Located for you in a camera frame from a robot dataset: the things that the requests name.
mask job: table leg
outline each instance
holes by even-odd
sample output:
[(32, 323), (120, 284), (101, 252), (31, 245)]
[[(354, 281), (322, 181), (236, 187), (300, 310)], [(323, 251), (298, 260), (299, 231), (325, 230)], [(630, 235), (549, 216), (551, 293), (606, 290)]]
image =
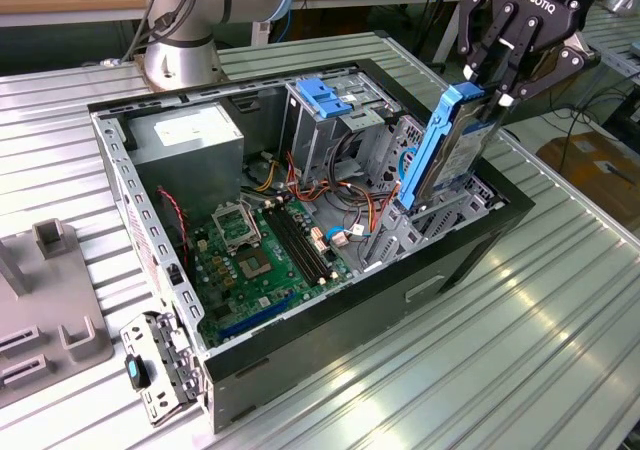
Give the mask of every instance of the table leg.
[(436, 50), (436, 54), (433, 57), (433, 63), (444, 63), (447, 61), (447, 57), (449, 57), (449, 52), (451, 52), (451, 48), (456, 41), (456, 37), (458, 36), (458, 21), (460, 20), (460, 4), (456, 4), (456, 9), (453, 11), (453, 15), (451, 16), (451, 20), (449, 20), (449, 24), (447, 25), (447, 30), (444, 32), (444, 36), (442, 37), (442, 41), (438, 46), (438, 50)]
[(268, 45), (269, 33), (271, 33), (270, 22), (253, 22), (251, 26), (251, 46)]

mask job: ram slot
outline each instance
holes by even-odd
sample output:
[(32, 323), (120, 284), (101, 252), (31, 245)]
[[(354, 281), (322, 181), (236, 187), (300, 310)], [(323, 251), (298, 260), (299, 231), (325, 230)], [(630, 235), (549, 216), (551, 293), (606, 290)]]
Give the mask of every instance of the ram slot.
[(329, 269), (284, 208), (267, 210), (263, 216), (310, 287), (328, 277)]

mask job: blue pcie slot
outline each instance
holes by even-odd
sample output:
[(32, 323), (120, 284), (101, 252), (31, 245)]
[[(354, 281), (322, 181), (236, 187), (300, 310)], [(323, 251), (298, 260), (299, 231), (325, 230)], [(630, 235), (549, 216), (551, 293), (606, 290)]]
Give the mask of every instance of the blue pcie slot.
[(427, 125), (425, 137), (402, 181), (398, 200), (404, 208), (409, 209), (413, 205), (424, 175), (429, 170), (442, 142), (453, 128), (460, 104), (482, 96), (484, 91), (470, 82), (451, 85), (442, 94), (438, 107)]
[(275, 317), (277, 314), (283, 312), (287, 308), (287, 305), (289, 305), (289, 302), (293, 299), (293, 297), (295, 297), (295, 295), (295, 293), (292, 293), (288, 297), (280, 300), (278, 303), (274, 303), (264, 310), (259, 311), (255, 315), (252, 315), (249, 318), (245, 318), (241, 322), (234, 323), (230, 327), (218, 331), (218, 336), (221, 339), (229, 338), (233, 335), (237, 335), (238, 333), (242, 333), (251, 327), (255, 327), (256, 325), (269, 320), (271, 317)]

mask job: open computer tower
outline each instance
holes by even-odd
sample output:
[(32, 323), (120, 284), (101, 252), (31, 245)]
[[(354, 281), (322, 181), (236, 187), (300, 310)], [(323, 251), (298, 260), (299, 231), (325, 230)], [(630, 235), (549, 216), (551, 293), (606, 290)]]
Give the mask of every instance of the open computer tower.
[(153, 425), (196, 403), (216, 432), (241, 419), (451, 289), (533, 206), (481, 158), (399, 204), (431, 113), (369, 60), (90, 112), (161, 308), (121, 331)]

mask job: metal panel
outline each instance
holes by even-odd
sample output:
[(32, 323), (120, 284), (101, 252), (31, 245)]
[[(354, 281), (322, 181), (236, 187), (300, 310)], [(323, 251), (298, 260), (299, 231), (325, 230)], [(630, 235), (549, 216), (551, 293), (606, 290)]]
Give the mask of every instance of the metal panel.
[[(444, 83), (373, 34), (221, 58), (237, 78), (367, 55), (434, 108)], [(501, 135), (485, 155), (536, 207), (461, 285), (217, 436), (196, 407), (151, 428), (117, 331), (153, 302), (103, 188), (83, 109), (93, 98), (146, 90), (129, 66), (101, 70), (112, 92), (103, 94), (96, 75), (82, 76), (95, 71), (0, 79), (20, 109), (0, 97), (0, 235), (43, 216), (74, 225), (116, 351), (0, 410), (3, 441), (71, 449), (101, 441), (153, 449), (611, 448), (640, 417), (640, 243)], [(80, 100), (67, 98), (72, 79)], [(36, 92), (46, 87), (46, 103), (34, 104), (42, 94), (31, 98), (27, 80)]]
[[(589, 11), (582, 33), (589, 45), (600, 52), (604, 64), (625, 77), (640, 72), (640, 58), (629, 49), (632, 43), (640, 41), (639, 17), (620, 17), (596, 4)], [(640, 77), (633, 82), (639, 84)]]

